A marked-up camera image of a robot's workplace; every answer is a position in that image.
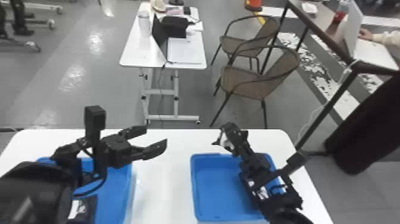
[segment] gray floor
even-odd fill
[[[185,2],[199,8],[205,24],[208,62],[227,24],[234,18],[250,15],[243,9],[242,0]],[[50,2],[61,4],[65,8],[63,15],[35,11],[38,18],[56,19],[58,28],[35,28],[37,34],[24,38],[36,41],[42,47],[40,54],[0,52],[0,127],[82,128],[83,107],[91,104],[99,104],[107,110],[108,127],[142,123],[138,71],[118,65],[139,3],[103,1],[103,6],[110,8],[114,17],[105,16],[93,0],[78,0],[75,4]],[[257,20],[247,21],[232,27],[232,34],[251,36],[259,27]],[[180,113],[198,114],[202,124],[152,122],[151,128],[208,128],[224,98],[222,92],[216,97],[212,92],[226,62],[226,56],[220,54],[212,68],[180,73]],[[246,61],[238,63],[247,66]],[[162,75],[163,88],[171,87],[170,72],[167,70]],[[283,129],[293,142],[310,112],[320,105],[297,72],[291,74],[266,102],[269,127]],[[171,113],[171,98],[165,97],[162,101],[152,98],[150,112]],[[214,127],[228,121],[242,128],[263,128],[259,102],[233,97]],[[305,148],[317,151],[335,128],[336,123],[327,117]],[[11,137],[12,134],[0,133],[0,148],[3,149]],[[395,189],[399,183],[390,178],[399,176],[398,168],[399,163],[377,163],[367,172],[349,177],[328,158],[316,157],[307,166],[336,224],[398,223],[395,221],[400,217],[400,197]]]

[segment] laptop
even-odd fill
[[[153,19],[152,35],[168,63],[202,63],[202,49],[199,49],[198,46],[190,44],[190,42],[192,42],[195,37],[187,35],[186,39],[169,38],[167,32],[164,29],[164,26],[161,24],[155,14]]]
[[[399,70],[397,63],[383,44],[358,38],[363,17],[364,15],[360,8],[352,0],[349,4],[349,15],[344,34],[350,55],[355,60],[387,69]]]

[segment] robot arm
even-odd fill
[[[221,133],[213,145],[220,145],[231,152],[234,157],[240,157],[239,173],[243,186],[248,192],[253,204],[270,223],[312,224],[297,209],[302,209],[302,198],[292,186],[289,177],[294,171],[302,167],[308,157],[296,152],[287,160],[287,165],[282,169],[271,171],[271,164],[263,154],[255,153],[250,147],[247,130],[240,130],[234,123],[222,125]],[[282,185],[266,189],[265,185],[275,178],[281,178]],[[274,189],[280,188],[283,193],[276,193]]]
[[[100,139],[105,129],[105,111],[85,107],[84,138],[56,149],[54,164],[22,162],[0,178],[0,224],[65,224],[74,197],[99,189],[107,179],[107,168],[119,169],[135,160],[149,160],[167,148],[164,139],[147,147],[128,140],[146,134],[146,126],[133,126]],[[93,159],[93,172],[82,172],[77,158],[84,151]],[[102,180],[93,189],[73,194],[75,189]]]

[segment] human hand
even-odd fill
[[[369,30],[361,28],[360,33],[358,34],[358,38],[372,41],[373,34]]]

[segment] brown chair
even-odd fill
[[[265,23],[260,28],[258,33],[255,35],[253,39],[246,40],[241,38],[234,38],[232,36],[227,36],[230,26],[233,23],[238,21],[246,20],[249,18],[264,18]],[[217,48],[217,51],[214,54],[214,57],[211,60],[211,65],[214,64],[215,58],[217,58],[217,54],[222,48],[222,50],[228,55],[228,58],[233,55],[235,51],[239,49],[250,49],[255,48],[253,51],[242,51],[238,56],[249,58],[249,66],[250,70],[252,70],[252,59],[254,58],[257,61],[257,72],[260,72],[260,60],[258,59],[258,55],[263,51],[262,46],[266,46],[270,39],[275,35],[279,30],[279,22],[274,18],[267,15],[250,15],[242,18],[238,18],[233,20],[228,24],[228,27],[225,30],[223,36],[220,36],[220,45]],[[221,78],[219,78],[216,87],[217,89],[214,92],[214,95],[217,93],[221,84]]]
[[[233,66],[233,62],[240,53],[259,49],[263,50],[264,48],[279,48],[283,51],[282,55],[264,75]],[[228,64],[224,66],[221,71],[221,88],[225,91],[226,96],[222,106],[213,118],[210,127],[217,120],[229,98],[232,95],[239,95],[261,101],[261,107],[264,112],[264,127],[267,128],[264,98],[272,93],[299,66],[299,62],[300,60],[297,52],[284,46],[269,45],[242,49],[234,52]]]

